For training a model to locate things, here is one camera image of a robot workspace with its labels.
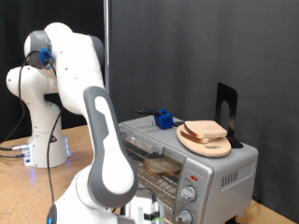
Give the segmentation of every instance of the toaster oven glass window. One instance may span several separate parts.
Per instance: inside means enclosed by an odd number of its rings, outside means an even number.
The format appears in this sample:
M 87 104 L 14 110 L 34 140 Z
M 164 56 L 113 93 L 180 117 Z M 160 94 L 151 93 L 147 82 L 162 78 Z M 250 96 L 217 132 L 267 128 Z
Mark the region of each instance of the toaster oven glass window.
M 124 146 L 138 172 L 139 188 L 155 191 L 157 199 L 174 212 L 178 180 L 182 164 L 167 156 L 148 152 L 123 139 Z M 142 190 L 151 197 L 148 190 Z

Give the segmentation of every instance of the toaster oven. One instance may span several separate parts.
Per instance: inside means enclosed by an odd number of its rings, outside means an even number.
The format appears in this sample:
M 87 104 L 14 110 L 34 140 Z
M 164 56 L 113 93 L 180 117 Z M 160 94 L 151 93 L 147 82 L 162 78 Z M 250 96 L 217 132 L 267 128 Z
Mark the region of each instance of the toaster oven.
M 156 126 L 153 116 L 122 122 L 120 130 L 143 188 L 137 196 L 151 197 L 144 188 L 154 190 L 164 204 L 166 223 L 221 224 L 244 216 L 251 204 L 256 148 L 244 144 L 225 157 L 204 157 L 179 142 L 176 127 L 161 130 Z M 178 171 L 149 172 L 145 161 L 154 159 L 173 160 Z

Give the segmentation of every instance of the black stand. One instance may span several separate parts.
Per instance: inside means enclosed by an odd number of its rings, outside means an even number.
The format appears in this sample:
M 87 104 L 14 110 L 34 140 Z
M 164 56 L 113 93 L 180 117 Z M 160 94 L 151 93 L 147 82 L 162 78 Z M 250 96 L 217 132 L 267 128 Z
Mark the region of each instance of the black stand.
M 228 133 L 226 138 L 230 141 L 232 148 L 242 148 L 243 145 L 234 138 L 236 102 L 237 102 L 236 90 L 222 83 L 218 83 L 215 121 L 219 124 L 221 124 L 221 105 L 223 101 L 226 101 L 230 108 L 230 120 L 229 120 Z
M 225 222 L 225 224 L 240 224 L 237 221 L 235 221 L 235 217 L 232 217 L 228 221 Z

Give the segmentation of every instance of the wooden table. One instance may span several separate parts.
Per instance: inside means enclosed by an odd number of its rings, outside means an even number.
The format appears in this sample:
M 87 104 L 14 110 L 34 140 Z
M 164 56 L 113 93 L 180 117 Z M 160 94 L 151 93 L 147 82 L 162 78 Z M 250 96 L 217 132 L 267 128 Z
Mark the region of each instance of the wooden table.
M 63 165 L 51 169 L 55 201 L 66 191 L 78 171 L 93 160 L 93 149 L 87 126 L 63 130 L 72 156 Z M 1 147 L 26 143 L 27 138 L 5 142 Z M 2 155 L 20 152 L 0 151 Z M 44 224 L 51 206 L 47 169 L 26 167 L 23 159 L 0 158 L 0 223 Z M 287 218 L 252 201 L 242 224 L 295 224 Z

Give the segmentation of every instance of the metal pole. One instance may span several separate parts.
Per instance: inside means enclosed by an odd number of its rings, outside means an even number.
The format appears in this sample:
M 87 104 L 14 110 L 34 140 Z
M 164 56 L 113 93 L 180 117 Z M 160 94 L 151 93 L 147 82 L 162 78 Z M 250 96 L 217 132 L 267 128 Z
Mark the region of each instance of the metal pole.
M 109 87 L 109 60 L 110 60 L 110 0 L 104 0 L 104 22 L 105 22 L 105 82 L 107 93 Z

